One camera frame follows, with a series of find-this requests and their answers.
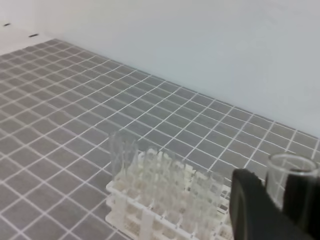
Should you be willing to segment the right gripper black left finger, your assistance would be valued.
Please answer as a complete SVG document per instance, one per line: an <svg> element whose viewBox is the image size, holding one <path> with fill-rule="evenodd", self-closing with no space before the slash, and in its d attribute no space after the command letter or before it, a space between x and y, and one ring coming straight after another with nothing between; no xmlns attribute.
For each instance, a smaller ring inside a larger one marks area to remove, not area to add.
<svg viewBox="0 0 320 240"><path fill-rule="evenodd" d="M232 173L230 221L235 240L311 240L273 203L261 180L247 169Z"/></svg>

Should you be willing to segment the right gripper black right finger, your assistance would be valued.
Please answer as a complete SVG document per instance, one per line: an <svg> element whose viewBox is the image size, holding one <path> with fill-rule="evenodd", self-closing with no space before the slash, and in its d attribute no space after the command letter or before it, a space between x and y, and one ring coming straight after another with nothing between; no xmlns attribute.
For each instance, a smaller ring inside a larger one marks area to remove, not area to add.
<svg viewBox="0 0 320 240"><path fill-rule="evenodd" d="M293 170L286 179L282 213L303 232L320 236L320 177Z"/></svg>

